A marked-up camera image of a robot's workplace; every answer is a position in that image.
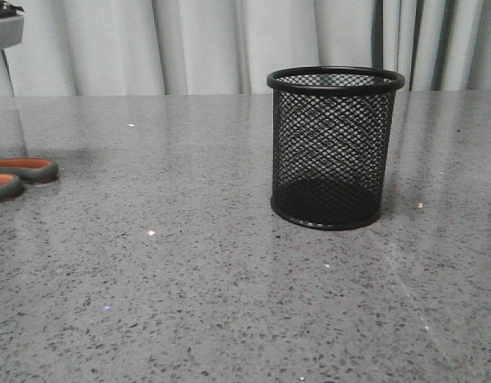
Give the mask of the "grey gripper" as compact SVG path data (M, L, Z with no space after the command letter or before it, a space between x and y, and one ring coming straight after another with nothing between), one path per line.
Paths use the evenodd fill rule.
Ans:
M24 9L8 1L0 1L0 50L19 45L24 28Z

